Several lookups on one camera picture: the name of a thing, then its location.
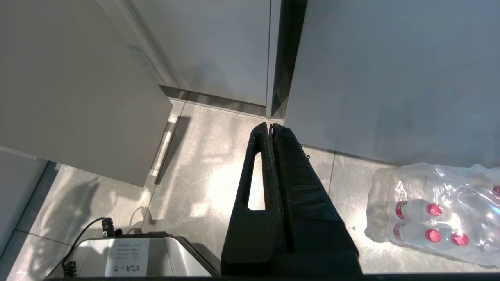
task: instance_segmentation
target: floor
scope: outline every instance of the floor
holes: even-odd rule
[[[184,236],[220,258],[250,131],[262,122],[276,121],[189,99],[171,102],[169,122],[176,125],[170,127],[175,130],[161,181],[155,184],[152,174],[139,188],[52,163],[0,260],[0,279],[43,280],[80,231],[99,217],[113,218],[115,227],[125,233],[166,231]],[[373,173],[387,165],[313,147],[303,149],[344,218],[365,273],[498,269],[371,241],[364,235],[368,190]],[[261,174],[252,179],[249,205],[263,209]],[[101,237],[100,229],[95,224],[81,239]]]

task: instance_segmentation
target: black coiled cable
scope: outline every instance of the black coiled cable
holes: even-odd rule
[[[105,217],[100,217],[98,219],[93,220],[91,223],[89,223],[81,232],[80,235],[76,238],[76,240],[73,243],[73,246],[69,249],[69,252],[67,255],[65,255],[62,260],[61,260],[61,265],[62,265],[62,272],[64,273],[64,278],[72,278],[77,276],[77,263],[74,260],[70,260],[66,263],[66,261],[70,258],[71,254],[73,253],[73,250],[77,247],[77,242],[82,237],[84,232],[94,223],[98,221],[102,221],[106,219]]]

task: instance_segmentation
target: red bottle cap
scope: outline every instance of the red bottle cap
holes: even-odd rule
[[[467,246],[469,244],[469,237],[465,234],[452,233],[451,242],[458,246]]]
[[[427,231],[425,231],[425,239],[432,243],[438,243],[441,241],[441,232],[437,229],[427,229]]]
[[[443,214],[443,207],[436,203],[427,205],[427,213],[434,217],[439,217]]]

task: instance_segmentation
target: white label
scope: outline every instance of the white label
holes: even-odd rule
[[[149,249],[148,238],[110,239],[104,277],[145,277]]]

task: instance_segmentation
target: water bottle pack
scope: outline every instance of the water bottle pack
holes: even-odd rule
[[[500,169],[417,163],[378,170],[366,235],[500,267]]]

